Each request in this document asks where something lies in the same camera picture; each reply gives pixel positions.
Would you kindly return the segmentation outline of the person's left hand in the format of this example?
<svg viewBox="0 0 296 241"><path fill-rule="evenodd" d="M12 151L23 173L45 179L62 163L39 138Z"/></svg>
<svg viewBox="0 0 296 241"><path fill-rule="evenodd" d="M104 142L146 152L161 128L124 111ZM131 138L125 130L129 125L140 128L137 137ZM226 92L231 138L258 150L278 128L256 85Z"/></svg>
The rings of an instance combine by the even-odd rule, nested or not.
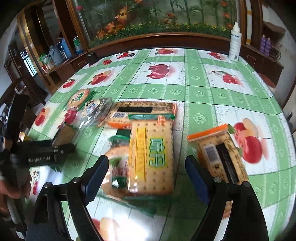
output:
<svg viewBox="0 0 296 241"><path fill-rule="evenodd" d="M7 180L1 180L1 189L0 189L0 206L1 206L1 215L8 216L9 209L6 203L6 198L10 197L12 199L19 199L20 197L25 197L29 199L31 192L31 175L29 174L26 180L26 183L18 189L11 186Z"/></svg>

